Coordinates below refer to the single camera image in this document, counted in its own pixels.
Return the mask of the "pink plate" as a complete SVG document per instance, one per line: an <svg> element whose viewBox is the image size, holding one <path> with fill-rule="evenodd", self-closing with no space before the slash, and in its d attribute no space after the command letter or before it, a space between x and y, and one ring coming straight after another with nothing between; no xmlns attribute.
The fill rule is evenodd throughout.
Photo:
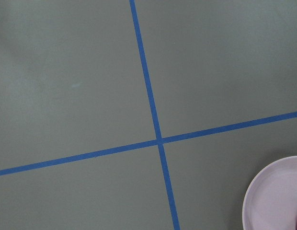
<svg viewBox="0 0 297 230"><path fill-rule="evenodd" d="M297 220L297 156L276 160L251 181L243 200L245 230L294 230Z"/></svg>

